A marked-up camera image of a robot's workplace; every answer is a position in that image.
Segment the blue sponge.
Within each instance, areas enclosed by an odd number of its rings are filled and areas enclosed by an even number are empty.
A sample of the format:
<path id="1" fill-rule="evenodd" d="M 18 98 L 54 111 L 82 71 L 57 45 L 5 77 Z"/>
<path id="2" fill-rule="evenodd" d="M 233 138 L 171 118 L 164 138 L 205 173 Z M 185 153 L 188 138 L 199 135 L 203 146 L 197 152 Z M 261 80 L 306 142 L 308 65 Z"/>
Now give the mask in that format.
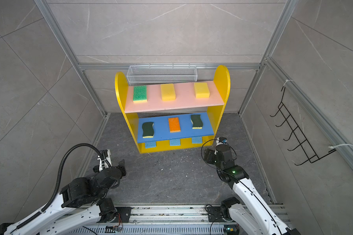
<path id="1" fill-rule="evenodd" d="M 191 138 L 191 143 L 192 144 L 202 144 L 203 143 L 203 137 L 192 137 Z"/>
<path id="2" fill-rule="evenodd" d="M 146 142 L 145 149 L 156 148 L 156 142 Z"/>
<path id="3" fill-rule="evenodd" d="M 181 142 L 180 142 L 180 139 L 173 139 L 173 140 L 169 140 L 169 144 L 170 146 L 180 146 Z"/>

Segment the dark green scourer sponge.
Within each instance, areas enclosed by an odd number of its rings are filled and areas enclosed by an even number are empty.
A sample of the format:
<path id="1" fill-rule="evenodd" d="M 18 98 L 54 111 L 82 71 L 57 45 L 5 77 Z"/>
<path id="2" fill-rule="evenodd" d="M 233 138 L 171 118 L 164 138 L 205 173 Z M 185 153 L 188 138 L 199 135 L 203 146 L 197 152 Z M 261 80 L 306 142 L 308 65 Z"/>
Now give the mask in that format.
<path id="1" fill-rule="evenodd" d="M 142 124 L 142 138 L 153 138 L 155 131 L 154 131 L 154 123 L 153 122 L 144 122 Z"/>
<path id="2" fill-rule="evenodd" d="M 201 119 L 201 115 L 198 114 L 192 114 L 190 116 L 191 122 L 192 122 L 192 129 L 202 129 L 204 124 Z"/>

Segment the orange sponge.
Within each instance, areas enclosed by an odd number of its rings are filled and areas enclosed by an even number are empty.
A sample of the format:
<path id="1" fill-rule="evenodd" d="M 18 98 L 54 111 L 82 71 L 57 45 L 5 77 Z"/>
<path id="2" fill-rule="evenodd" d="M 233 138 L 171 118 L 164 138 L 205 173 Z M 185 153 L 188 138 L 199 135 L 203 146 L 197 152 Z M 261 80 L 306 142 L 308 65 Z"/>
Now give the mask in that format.
<path id="1" fill-rule="evenodd" d="M 178 117 L 168 118 L 168 123 L 170 133 L 176 133 L 181 131 Z"/>

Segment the yellow sponge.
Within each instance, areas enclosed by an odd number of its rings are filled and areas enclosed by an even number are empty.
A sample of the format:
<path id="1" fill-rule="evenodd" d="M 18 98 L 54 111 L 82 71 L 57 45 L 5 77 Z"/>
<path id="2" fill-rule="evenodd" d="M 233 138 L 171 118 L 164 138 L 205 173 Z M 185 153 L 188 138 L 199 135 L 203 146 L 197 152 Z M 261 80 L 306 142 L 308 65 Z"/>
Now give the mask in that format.
<path id="1" fill-rule="evenodd" d="M 175 101 L 176 99 L 176 92 L 174 84 L 161 84 L 161 99 L 162 101 Z"/>
<path id="2" fill-rule="evenodd" d="M 196 99 L 207 99 L 210 97 L 209 86 L 206 82 L 194 83 L 194 92 Z"/>

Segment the bright green sponge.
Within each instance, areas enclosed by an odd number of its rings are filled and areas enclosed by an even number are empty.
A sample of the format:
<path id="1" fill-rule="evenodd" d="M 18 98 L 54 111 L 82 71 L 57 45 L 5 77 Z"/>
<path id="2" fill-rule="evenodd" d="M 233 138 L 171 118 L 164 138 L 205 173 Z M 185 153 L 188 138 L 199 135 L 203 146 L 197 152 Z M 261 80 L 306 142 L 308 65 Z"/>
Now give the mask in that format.
<path id="1" fill-rule="evenodd" d="M 133 87 L 133 103 L 147 102 L 147 86 L 134 86 Z"/>

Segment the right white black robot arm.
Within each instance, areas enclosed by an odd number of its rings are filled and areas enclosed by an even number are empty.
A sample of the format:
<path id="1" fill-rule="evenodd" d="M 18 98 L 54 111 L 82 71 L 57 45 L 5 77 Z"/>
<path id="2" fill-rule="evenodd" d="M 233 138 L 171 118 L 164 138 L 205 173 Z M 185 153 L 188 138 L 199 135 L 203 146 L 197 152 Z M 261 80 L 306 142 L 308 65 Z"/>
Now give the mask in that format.
<path id="1" fill-rule="evenodd" d="M 216 169 L 221 181 L 228 184 L 235 197 L 221 203 L 225 220 L 236 222 L 248 235 L 299 235 L 288 227 L 259 195 L 248 173 L 235 163 L 233 148 L 219 142 L 214 149 L 201 150 L 202 160 Z"/>

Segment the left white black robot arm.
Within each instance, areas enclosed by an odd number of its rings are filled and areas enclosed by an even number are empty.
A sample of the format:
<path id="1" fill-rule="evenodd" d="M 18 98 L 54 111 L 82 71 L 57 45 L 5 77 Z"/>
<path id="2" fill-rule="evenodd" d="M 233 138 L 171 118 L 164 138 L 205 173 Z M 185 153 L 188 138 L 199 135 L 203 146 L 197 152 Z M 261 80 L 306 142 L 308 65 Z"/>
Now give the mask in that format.
<path id="1" fill-rule="evenodd" d="M 0 235 L 58 235 L 94 222 L 111 222 L 117 210 L 106 195 L 126 176 L 125 161 L 79 177 L 47 203 L 16 223 L 0 225 Z"/>

